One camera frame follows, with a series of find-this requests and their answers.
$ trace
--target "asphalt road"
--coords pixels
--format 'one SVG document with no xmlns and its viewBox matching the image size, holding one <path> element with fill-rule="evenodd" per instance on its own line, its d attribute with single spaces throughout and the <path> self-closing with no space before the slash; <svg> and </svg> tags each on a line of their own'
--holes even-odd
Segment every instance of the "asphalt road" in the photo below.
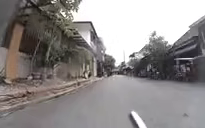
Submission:
<svg viewBox="0 0 205 128">
<path fill-rule="evenodd" d="M 114 76 L 0 119 L 0 128 L 205 128 L 205 84 Z"/>
</svg>

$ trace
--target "house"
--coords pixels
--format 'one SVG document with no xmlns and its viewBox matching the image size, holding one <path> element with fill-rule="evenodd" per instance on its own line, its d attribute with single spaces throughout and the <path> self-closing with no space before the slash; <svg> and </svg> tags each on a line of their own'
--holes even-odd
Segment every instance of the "house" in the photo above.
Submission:
<svg viewBox="0 0 205 128">
<path fill-rule="evenodd" d="M 174 43 L 168 55 L 169 62 L 178 60 L 176 58 L 193 58 L 198 80 L 205 81 L 205 15 L 189 26 L 189 30 Z"/>
<path fill-rule="evenodd" d="M 91 21 L 75 21 L 73 27 L 76 28 L 80 34 L 76 36 L 75 39 L 79 40 L 79 42 L 84 42 L 84 47 L 92 53 L 93 65 L 91 71 L 93 76 L 101 76 L 103 74 L 103 62 L 106 51 L 102 38 L 97 35 L 96 29 Z"/>
<path fill-rule="evenodd" d="M 31 72 L 43 72 L 36 63 L 32 63 L 33 54 L 39 42 L 38 30 L 35 28 L 29 32 L 26 22 L 15 20 L 17 5 L 19 5 L 18 0 L 9 2 L 0 0 L 0 73 L 11 80 L 26 78 Z M 80 61 L 69 58 L 68 63 L 62 63 L 56 67 L 56 73 L 61 78 L 68 76 L 79 78 L 85 71 L 90 71 L 93 76 L 97 76 L 98 62 L 103 62 L 106 50 L 103 41 L 98 37 L 92 22 L 73 24 L 76 29 L 74 35 L 67 39 L 60 32 L 60 41 L 67 42 L 68 40 L 76 43 L 79 51 L 82 51 L 81 56 L 76 56 Z"/>
</svg>

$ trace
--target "white sky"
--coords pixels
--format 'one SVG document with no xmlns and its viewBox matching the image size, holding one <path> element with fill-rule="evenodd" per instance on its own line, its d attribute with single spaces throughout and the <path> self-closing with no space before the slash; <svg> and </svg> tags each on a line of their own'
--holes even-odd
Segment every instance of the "white sky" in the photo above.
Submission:
<svg viewBox="0 0 205 128">
<path fill-rule="evenodd" d="M 92 21 L 119 64 L 148 43 L 156 30 L 173 44 L 205 15 L 205 0 L 83 0 L 75 21 Z"/>
</svg>

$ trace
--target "foliage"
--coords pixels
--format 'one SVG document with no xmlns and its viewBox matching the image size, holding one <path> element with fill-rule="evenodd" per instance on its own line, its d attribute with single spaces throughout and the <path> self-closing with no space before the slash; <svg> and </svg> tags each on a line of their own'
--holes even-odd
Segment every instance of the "foliage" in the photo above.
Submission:
<svg viewBox="0 0 205 128">
<path fill-rule="evenodd" d="M 106 71 L 111 71 L 115 68 L 115 59 L 108 54 L 105 54 L 104 68 Z"/>
<path fill-rule="evenodd" d="M 167 51 L 171 46 L 162 36 L 158 36 L 154 31 L 149 37 L 149 43 L 140 51 L 147 56 L 154 68 L 163 71 L 163 63 L 167 56 Z"/>
</svg>

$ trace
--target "road edge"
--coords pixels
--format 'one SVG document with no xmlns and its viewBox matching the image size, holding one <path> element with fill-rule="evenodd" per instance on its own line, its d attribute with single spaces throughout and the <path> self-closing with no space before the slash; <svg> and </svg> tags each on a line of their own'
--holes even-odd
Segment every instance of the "road edge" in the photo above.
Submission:
<svg viewBox="0 0 205 128">
<path fill-rule="evenodd" d="M 41 102 L 44 102 L 44 101 L 48 101 L 48 100 L 51 100 L 51 99 L 54 99 L 54 98 L 57 98 L 57 97 L 60 97 L 60 96 L 63 96 L 63 95 L 68 95 L 70 93 L 73 93 L 81 88 L 85 88 L 95 82 L 98 82 L 98 81 L 101 81 L 103 80 L 103 78 L 98 78 L 98 79 L 94 79 L 94 80 L 89 80 L 87 82 L 83 81 L 83 82 L 75 82 L 72 84 L 72 86 L 75 86 L 76 84 L 80 84 L 80 86 L 77 86 L 75 88 L 71 88 L 71 89 L 68 89 L 68 90 L 65 90 L 63 92 L 60 92 L 60 93 L 56 93 L 56 94 L 51 94 L 49 96 L 44 96 L 44 97 L 40 97 L 40 98 L 36 98 L 34 100 L 30 100 L 30 101 L 25 101 L 25 102 L 22 102 L 20 104 L 16 104 L 16 105 L 13 105 L 11 107 L 8 107 L 8 108 L 3 108 L 3 109 L 0 109 L 0 115 L 4 114 L 4 113 L 8 113 L 8 112 L 14 112 L 14 111 L 17 111 L 17 110 L 20 110 L 20 109 L 24 109 L 25 107 L 29 106 L 29 105 L 32 105 L 32 104 L 37 104 L 37 103 L 41 103 Z"/>
</svg>

